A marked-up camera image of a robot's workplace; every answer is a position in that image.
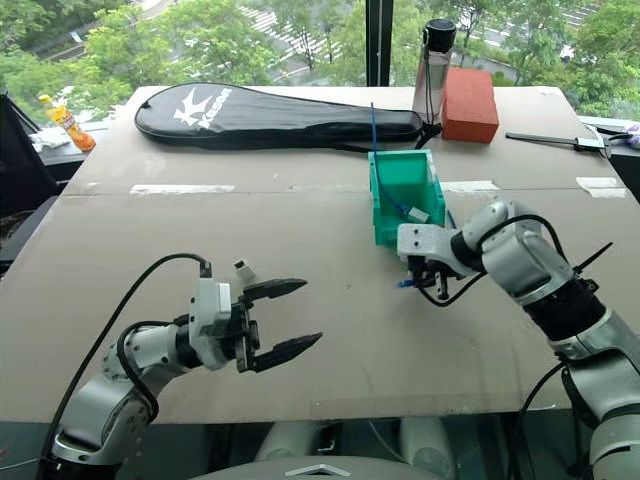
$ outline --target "tree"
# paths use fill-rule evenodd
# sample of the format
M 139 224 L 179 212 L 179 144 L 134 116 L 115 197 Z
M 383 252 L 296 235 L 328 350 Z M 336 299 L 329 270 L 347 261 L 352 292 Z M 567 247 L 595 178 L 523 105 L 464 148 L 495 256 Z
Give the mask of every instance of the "tree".
M 423 0 L 420 2 L 422 6 L 430 7 L 437 15 L 442 15 L 459 26 L 459 33 L 462 33 L 457 35 L 462 38 L 460 65 L 463 64 L 465 55 L 472 53 L 469 47 L 471 36 L 482 31 L 490 23 L 502 23 L 510 3 L 512 0 Z
M 140 14 L 132 6 L 96 12 L 100 26 L 86 38 L 86 55 L 68 62 L 75 87 L 70 102 L 76 110 L 103 117 L 137 87 L 174 80 L 169 43 L 151 21 L 140 21 Z
M 411 2 L 394 4 L 390 85 L 415 85 L 422 50 L 422 31 L 430 18 L 431 15 L 428 12 L 418 11 Z
M 278 52 L 264 33 L 252 28 L 237 2 L 192 0 L 159 18 L 155 25 L 178 57 L 173 65 L 183 78 L 237 85 L 271 83 Z
M 121 4 L 124 0 L 0 0 L 0 50 L 13 44 L 37 49 L 92 22 L 95 11 Z
M 640 119 L 640 4 L 610 0 L 576 32 L 575 55 L 535 80 L 557 85 L 585 115 Z
M 340 48 L 334 40 L 334 32 L 341 25 L 345 10 L 348 11 L 353 5 L 350 1 L 341 0 L 324 0 L 320 5 L 318 23 L 324 37 L 324 44 L 318 53 L 322 54 L 329 63 L 333 63 Z
M 9 96 L 37 122 L 47 123 L 38 97 L 45 93 L 55 96 L 71 81 L 65 64 L 40 61 L 15 45 L 0 53 L 0 88 L 7 89 Z
M 321 73 L 332 83 L 366 85 L 364 22 L 364 0 L 357 0 L 343 23 L 333 30 L 332 37 L 340 45 L 340 56 L 321 66 Z
M 392 85 L 413 85 L 418 71 L 422 42 L 422 27 L 428 15 L 415 5 L 396 2 L 393 6 L 391 34 L 391 66 L 389 81 Z M 340 45 L 340 56 L 331 65 L 323 67 L 333 83 L 365 85 L 365 3 L 357 0 L 344 23 L 335 31 L 335 42 Z
M 578 5 L 580 0 L 563 2 L 564 8 Z M 509 49 L 511 66 L 516 70 L 516 85 L 530 83 L 536 72 L 557 61 L 560 46 L 568 37 L 567 21 L 557 0 L 517 0 L 511 8 L 514 24 L 504 47 Z
M 47 12 L 33 0 L 0 1 L 0 50 L 22 40 L 29 32 L 41 32 Z
M 310 72 L 316 64 L 313 33 L 319 29 L 312 24 L 311 6 L 306 2 L 272 0 L 271 6 L 276 14 L 276 30 L 281 36 L 289 38 L 293 51 L 304 61 Z

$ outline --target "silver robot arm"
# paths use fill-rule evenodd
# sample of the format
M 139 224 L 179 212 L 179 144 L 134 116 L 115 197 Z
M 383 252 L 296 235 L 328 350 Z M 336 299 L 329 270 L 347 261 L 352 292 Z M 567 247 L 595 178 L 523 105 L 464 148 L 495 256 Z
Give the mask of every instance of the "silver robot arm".
M 566 362 L 565 389 L 586 411 L 584 420 L 597 427 L 590 452 L 595 480 L 636 478 L 640 341 L 598 300 L 595 282 L 581 278 L 562 251 L 544 240 L 536 217 L 509 198 L 497 198 L 461 230 L 401 225 L 398 254 L 409 263 L 414 281 L 422 288 L 436 285 L 441 300 L 448 298 L 447 277 L 480 272 L 500 285 Z
M 209 272 L 200 278 L 188 315 L 163 325 L 141 322 L 125 331 L 120 347 L 142 389 L 125 372 L 118 342 L 112 344 L 101 358 L 100 371 L 71 397 L 51 458 L 41 462 L 38 478 L 112 479 L 138 448 L 144 427 L 157 414 L 156 397 L 172 379 L 200 365 L 219 370 L 232 359 L 239 372 L 261 372 L 311 347 L 322 334 L 288 340 L 255 355 L 260 348 L 258 326 L 249 316 L 255 300 L 285 295 L 305 284 L 284 279 L 252 285 L 232 304 L 229 285 L 216 282 Z

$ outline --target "glass window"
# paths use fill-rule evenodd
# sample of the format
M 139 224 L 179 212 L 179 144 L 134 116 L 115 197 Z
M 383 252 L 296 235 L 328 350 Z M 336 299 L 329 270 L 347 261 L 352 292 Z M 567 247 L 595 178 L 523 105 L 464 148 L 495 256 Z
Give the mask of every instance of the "glass window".
M 637 0 L 396 0 L 391 84 L 414 85 L 420 29 L 438 17 L 457 25 L 452 65 L 557 86 L 581 115 L 640 119 Z
M 364 85 L 364 0 L 1 0 L 0 87 L 81 121 L 142 85 Z

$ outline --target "green container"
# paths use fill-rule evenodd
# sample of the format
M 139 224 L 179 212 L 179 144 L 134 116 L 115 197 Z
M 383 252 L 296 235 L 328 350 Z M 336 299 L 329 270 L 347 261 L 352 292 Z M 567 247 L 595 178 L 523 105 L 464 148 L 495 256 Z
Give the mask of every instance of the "green container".
M 429 215 L 427 223 L 445 222 L 444 195 L 436 175 L 431 150 L 399 150 L 378 152 L 378 168 L 373 152 L 369 152 L 369 185 L 373 196 L 373 225 L 376 245 L 396 246 L 398 225 L 415 223 L 396 208 L 380 191 L 384 190 L 397 203 L 416 207 Z

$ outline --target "red brick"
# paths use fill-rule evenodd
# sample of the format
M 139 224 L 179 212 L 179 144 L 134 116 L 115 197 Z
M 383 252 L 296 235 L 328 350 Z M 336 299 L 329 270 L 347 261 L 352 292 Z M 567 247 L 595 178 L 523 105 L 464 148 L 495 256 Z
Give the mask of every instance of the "red brick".
M 450 68 L 444 87 L 442 138 L 490 143 L 497 129 L 489 72 Z

